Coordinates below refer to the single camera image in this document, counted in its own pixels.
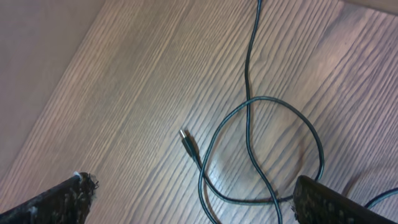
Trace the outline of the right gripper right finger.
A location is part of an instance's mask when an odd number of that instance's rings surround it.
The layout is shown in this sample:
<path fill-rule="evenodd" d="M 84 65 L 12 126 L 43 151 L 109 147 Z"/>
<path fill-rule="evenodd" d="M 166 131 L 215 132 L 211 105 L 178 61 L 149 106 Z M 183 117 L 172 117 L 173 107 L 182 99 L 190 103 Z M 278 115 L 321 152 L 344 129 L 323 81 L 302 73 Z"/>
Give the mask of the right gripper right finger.
<path fill-rule="evenodd" d="M 361 206 L 315 180 L 301 175 L 294 188 L 293 210 L 295 219 L 300 224 L 394 224 L 392 220 L 372 212 L 370 208 L 396 193 L 396 189 L 388 190 Z"/>

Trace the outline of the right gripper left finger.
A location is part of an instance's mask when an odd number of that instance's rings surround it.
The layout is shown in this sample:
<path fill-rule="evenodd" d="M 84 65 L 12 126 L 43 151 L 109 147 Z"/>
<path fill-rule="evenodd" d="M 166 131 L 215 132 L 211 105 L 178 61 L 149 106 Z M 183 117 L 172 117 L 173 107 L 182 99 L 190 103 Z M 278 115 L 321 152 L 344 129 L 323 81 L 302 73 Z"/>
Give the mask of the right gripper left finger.
<path fill-rule="evenodd" d="M 1 214 L 1 223 L 84 223 L 99 182 L 86 172 L 75 172 L 62 183 Z"/>

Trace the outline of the cardboard back panel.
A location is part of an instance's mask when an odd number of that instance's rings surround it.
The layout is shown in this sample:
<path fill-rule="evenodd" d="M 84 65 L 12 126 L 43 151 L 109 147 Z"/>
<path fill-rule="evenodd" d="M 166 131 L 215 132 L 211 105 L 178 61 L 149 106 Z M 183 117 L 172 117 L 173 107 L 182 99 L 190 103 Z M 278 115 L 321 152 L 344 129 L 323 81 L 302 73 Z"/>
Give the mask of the cardboard back panel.
<path fill-rule="evenodd" d="M 99 0 L 1 0 L 1 175 L 104 5 Z"/>

